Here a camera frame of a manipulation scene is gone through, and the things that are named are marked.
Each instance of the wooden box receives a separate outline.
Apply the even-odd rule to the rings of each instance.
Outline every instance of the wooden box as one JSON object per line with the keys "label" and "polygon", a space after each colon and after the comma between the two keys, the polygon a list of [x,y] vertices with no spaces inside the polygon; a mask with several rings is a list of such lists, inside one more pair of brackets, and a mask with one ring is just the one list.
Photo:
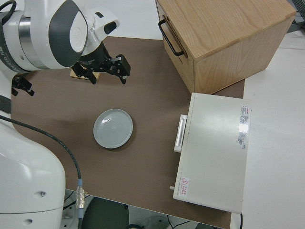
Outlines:
{"label": "wooden box", "polygon": [[156,4],[168,55],[189,91],[205,94],[265,69],[295,17],[286,0]]}

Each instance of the small wooden block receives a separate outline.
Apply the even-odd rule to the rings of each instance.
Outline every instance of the small wooden block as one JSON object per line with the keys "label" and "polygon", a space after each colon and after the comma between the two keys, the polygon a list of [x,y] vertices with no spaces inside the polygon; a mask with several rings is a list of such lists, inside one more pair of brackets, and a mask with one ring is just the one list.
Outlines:
{"label": "small wooden block", "polygon": [[[93,75],[95,76],[96,80],[99,79],[100,74],[101,74],[101,73],[93,73]],[[88,80],[88,79],[85,78],[84,76],[81,76],[81,77],[77,76],[77,75],[75,74],[75,72],[74,72],[72,69],[71,69],[71,71],[70,71],[70,76],[73,77],[73,78],[77,78],[77,79]]]}

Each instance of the black handle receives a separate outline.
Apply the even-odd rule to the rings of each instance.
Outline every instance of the black handle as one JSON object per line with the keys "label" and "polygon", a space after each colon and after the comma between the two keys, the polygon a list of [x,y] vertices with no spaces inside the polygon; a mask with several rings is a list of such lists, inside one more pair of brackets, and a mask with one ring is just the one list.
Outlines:
{"label": "black handle", "polygon": [[162,27],[161,27],[161,25],[164,24],[164,23],[166,23],[165,19],[159,21],[159,23],[158,23],[159,29],[160,29],[160,31],[161,31],[163,37],[165,38],[166,42],[167,42],[168,45],[170,46],[170,48],[171,48],[171,50],[172,50],[172,52],[174,53],[175,56],[181,56],[181,55],[183,55],[183,54],[184,54],[183,51],[181,51],[181,52],[176,52],[176,50],[173,48],[173,45],[171,44],[170,40],[167,38],[165,32],[163,31],[163,29],[162,29]]}

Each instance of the wire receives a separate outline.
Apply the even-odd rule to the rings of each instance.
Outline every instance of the wire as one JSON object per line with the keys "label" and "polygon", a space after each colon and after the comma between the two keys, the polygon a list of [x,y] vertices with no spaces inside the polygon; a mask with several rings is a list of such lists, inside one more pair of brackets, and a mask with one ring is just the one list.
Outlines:
{"label": "wire", "polygon": [[243,229],[243,213],[240,214],[240,229]]}
{"label": "wire", "polygon": [[65,209],[67,209],[68,207],[74,205],[75,203],[76,203],[76,200],[73,201],[72,203],[68,204],[67,206],[64,206],[64,207],[63,207],[63,210],[65,210]]}
{"label": "wire", "polygon": [[125,229],[132,229],[132,228],[142,229],[142,227],[136,224],[129,224]]}
{"label": "wire", "polygon": [[82,218],[78,219],[78,227],[77,229],[81,229],[81,225],[82,225]]}
{"label": "wire", "polygon": [[184,222],[184,223],[179,223],[179,224],[177,224],[176,226],[173,226],[173,225],[171,224],[171,222],[170,222],[170,218],[168,217],[168,215],[166,215],[166,216],[167,216],[168,223],[170,224],[170,226],[171,226],[172,229],[174,229],[175,227],[180,226],[180,225],[182,225],[182,224],[191,222],[191,221],[189,220],[189,221],[186,221],[186,222]]}
{"label": "wire", "polygon": [[10,11],[2,18],[2,25],[4,25],[9,19],[10,17],[13,15],[13,12],[15,11],[16,9],[16,1],[14,0],[10,0],[10,1],[7,1],[6,3],[3,3],[1,6],[0,6],[0,10],[3,10],[5,7],[7,7],[8,5],[11,5],[12,4],[12,7],[10,9]]}
{"label": "wire", "polygon": [[41,134],[43,134],[43,135],[46,135],[46,136],[52,138],[54,141],[56,141],[57,143],[59,143],[59,144],[69,153],[70,157],[72,158],[72,160],[73,160],[73,162],[74,162],[74,164],[75,164],[78,179],[81,179],[81,170],[80,170],[80,167],[79,167],[79,165],[78,165],[78,163],[77,163],[77,161],[76,161],[76,159],[75,159],[73,153],[72,153],[71,150],[70,150],[61,140],[59,140],[57,137],[55,137],[55,136],[49,134],[48,132],[45,132],[45,131],[40,130],[40,129],[36,128],[36,127],[33,127],[33,126],[31,126],[31,125],[28,125],[28,124],[25,124],[25,123],[16,121],[16,120],[14,120],[14,119],[10,119],[10,118],[4,117],[4,116],[2,116],[2,115],[0,115],[0,119],[2,119],[2,120],[4,120],[4,121],[7,121],[7,122],[10,122],[10,123],[14,123],[14,124],[16,124],[16,125],[23,126],[23,127],[25,127],[25,128],[34,130],[34,131],[36,131],[36,132],[39,132],[39,133],[41,133]]}
{"label": "wire", "polygon": [[70,194],[67,198],[65,198],[64,202],[65,202],[67,199],[69,199],[69,197],[73,194],[73,192],[74,192],[74,191],[72,191],[71,194]]}

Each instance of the gray plate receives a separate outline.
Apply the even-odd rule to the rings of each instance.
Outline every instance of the gray plate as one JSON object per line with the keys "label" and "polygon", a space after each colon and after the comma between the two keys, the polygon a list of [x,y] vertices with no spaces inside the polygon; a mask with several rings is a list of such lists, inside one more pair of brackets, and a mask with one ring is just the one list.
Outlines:
{"label": "gray plate", "polygon": [[93,134],[98,144],[114,149],[124,145],[132,135],[132,119],[123,110],[111,109],[95,121]]}

